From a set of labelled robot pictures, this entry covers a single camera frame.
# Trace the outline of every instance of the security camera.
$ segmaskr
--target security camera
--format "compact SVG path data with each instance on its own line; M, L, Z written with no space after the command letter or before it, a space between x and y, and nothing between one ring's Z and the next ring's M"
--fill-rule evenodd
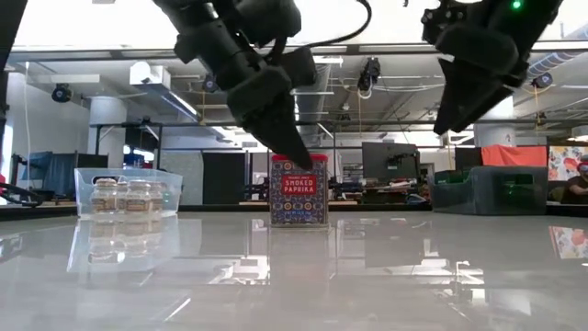
M364 66L364 70L359 74L357 88L363 92L371 90L371 87L378 82L380 74L381 67L378 58L369 58L366 66Z
M550 87L551 84L553 84L553 76L550 73L544 73L531 81L531 86L539 89Z
M51 98L55 102L66 103L72 101L73 95L74 92L69 88L69 84L57 84L51 93Z
M208 93L214 93L219 89L217 82L215 81L214 77L210 74L207 74L204 77L204 82L202 82L202 89Z

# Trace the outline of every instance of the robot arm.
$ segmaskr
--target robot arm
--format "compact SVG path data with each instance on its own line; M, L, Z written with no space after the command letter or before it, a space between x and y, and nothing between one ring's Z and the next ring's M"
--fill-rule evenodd
M424 11L423 40L445 54L446 78L434 131L466 129L526 80L528 58L562 0L441 0Z
M531 48L555 19L561 1L440 0L439 8L424 11L423 40L454 56L453 62L439 60L446 87L434 128L437 134L464 130L525 82ZM286 39L301 28L293 0L154 2L179 32L175 54L184 63L198 57L216 76L237 122L276 153L310 167L294 126L289 90L314 82L314 62L310 47L282 54ZM275 46L266 57L250 46L262 47L272 40Z
M293 0L154 0L178 31L174 51L184 63L199 58L227 93L237 123L278 154L311 167L294 125L290 90L311 85L316 68L311 50L283 54L286 40L301 29ZM257 53L275 40L267 56Z

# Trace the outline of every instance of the table surface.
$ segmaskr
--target table surface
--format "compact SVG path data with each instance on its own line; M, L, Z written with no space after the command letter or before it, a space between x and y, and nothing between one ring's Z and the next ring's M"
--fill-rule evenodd
M6 330L585 330L585 220L268 213L0 223Z

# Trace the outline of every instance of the clear plastic bin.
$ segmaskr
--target clear plastic bin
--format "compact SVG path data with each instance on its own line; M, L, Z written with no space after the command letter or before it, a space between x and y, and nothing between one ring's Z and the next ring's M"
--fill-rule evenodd
M96 217L93 214L91 200L94 183L97 179L105 177L125 182L145 180L165 183L163 208L158 214L166 217L177 213L182 193L182 177L179 175L152 169L79 168L75 169L75 195L78 216L83 218Z
M435 173L429 179L433 211L474 215L544 215L544 166L475 166L469 173Z

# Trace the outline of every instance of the plastic container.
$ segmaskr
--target plastic container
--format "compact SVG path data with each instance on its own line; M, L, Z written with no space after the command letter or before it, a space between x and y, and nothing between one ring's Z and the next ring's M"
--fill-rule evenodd
M127 182L119 182L117 183L117 211L118 212L125 212L127 209L126 204L126 197L127 197L127 190L128 190Z
M269 208L272 226L328 226L326 155L311 155L313 169L303 170L284 155L272 157Z
M161 212L164 208L164 185L160 182L151 182L151 212Z
M548 169L540 166L476 166L469 173L435 174L433 211L474 215L543 215Z
M78 168L75 169L75 192L77 214L82 218L90 218L93 215L92 194L94 184L100 178L112 178L117 182L142 180L144 182L159 182L162 185L163 203L161 216L170 216L177 213L177 207L182 192L182 177L164 171L153 169L105 169L105 168Z

